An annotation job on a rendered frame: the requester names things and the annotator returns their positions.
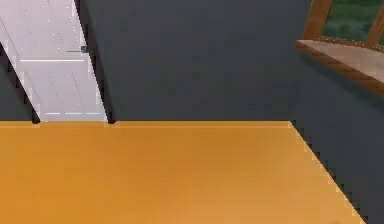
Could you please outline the white room door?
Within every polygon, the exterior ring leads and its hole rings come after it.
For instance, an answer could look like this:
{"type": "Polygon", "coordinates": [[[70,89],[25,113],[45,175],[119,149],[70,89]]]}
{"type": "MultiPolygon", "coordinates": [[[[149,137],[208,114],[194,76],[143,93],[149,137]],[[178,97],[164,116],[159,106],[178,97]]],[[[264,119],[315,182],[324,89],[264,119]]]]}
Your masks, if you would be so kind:
{"type": "Polygon", "coordinates": [[[75,0],[0,0],[0,42],[40,121],[107,120],[75,0]]]}

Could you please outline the brown framed window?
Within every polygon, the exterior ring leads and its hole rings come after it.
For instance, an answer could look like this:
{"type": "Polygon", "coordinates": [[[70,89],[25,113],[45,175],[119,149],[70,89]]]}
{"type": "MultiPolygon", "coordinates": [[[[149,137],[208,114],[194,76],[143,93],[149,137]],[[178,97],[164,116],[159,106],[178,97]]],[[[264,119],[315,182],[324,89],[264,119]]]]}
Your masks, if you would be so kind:
{"type": "Polygon", "coordinates": [[[296,48],[384,99],[384,0],[311,0],[296,48]]]}

